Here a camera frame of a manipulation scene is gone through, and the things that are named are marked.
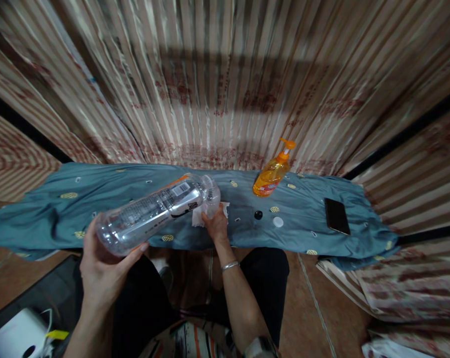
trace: white bottle cap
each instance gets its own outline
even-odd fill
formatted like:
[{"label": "white bottle cap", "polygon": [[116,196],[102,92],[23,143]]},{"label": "white bottle cap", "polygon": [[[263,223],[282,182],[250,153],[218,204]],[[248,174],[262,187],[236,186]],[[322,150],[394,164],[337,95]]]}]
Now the white bottle cap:
[{"label": "white bottle cap", "polygon": [[283,219],[282,219],[281,217],[279,217],[279,216],[276,216],[276,217],[273,219],[273,224],[274,224],[276,227],[282,227],[282,226],[283,226]]}]

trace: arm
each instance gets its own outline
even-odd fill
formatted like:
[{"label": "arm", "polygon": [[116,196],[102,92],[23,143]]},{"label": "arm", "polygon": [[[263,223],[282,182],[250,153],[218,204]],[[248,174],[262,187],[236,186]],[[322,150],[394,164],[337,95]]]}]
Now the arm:
[{"label": "arm", "polygon": [[143,244],[123,260],[113,256],[96,238],[91,222],[84,237],[79,265],[84,288],[81,316],[64,358],[110,357],[113,305],[121,293],[127,272],[149,246]]},{"label": "arm", "polygon": [[[236,260],[226,234],[228,223],[222,204],[213,219],[202,213],[209,235],[214,241],[221,267]],[[270,333],[240,266],[228,268],[223,273],[226,305],[236,347],[243,353],[258,337],[270,338]]]}]

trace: white device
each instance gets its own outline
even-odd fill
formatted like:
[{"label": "white device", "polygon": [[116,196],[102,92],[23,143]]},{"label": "white device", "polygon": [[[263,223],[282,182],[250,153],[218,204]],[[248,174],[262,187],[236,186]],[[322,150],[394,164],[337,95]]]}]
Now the white device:
[{"label": "white device", "polygon": [[28,308],[23,308],[0,328],[0,358],[42,357],[48,327]]}]

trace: hand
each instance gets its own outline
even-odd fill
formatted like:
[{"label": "hand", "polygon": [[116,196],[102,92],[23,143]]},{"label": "hand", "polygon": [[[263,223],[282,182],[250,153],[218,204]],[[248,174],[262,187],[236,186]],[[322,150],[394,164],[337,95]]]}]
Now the hand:
[{"label": "hand", "polygon": [[209,232],[215,246],[230,245],[226,234],[228,219],[224,214],[224,206],[222,203],[220,203],[219,210],[215,213],[215,216],[212,219],[209,219],[207,214],[202,211],[202,220],[204,221],[205,227],[207,228],[207,231]]},{"label": "hand", "polygon": [[84,288],[83,307],[109,310],[116,301],[126,281],[127,272],[139,260],[148,243],[142,244],[121,259],[106,250],[95,231],[97,217],[84,236],[84,254],[79,270]]}]

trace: knee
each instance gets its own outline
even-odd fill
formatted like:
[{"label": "knee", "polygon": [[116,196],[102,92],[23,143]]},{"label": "knee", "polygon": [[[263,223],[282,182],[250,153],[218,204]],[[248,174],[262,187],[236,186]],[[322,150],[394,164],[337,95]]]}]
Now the knee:
[{"label": "knee", "polygon": [[272,268],[288,277],[288,274],[290,273],[290,265],[288,264],[288,257],[285,252],[276,248],[260,249],[263,250],[263,254],[267,257],[267,261],[272,265]]}]

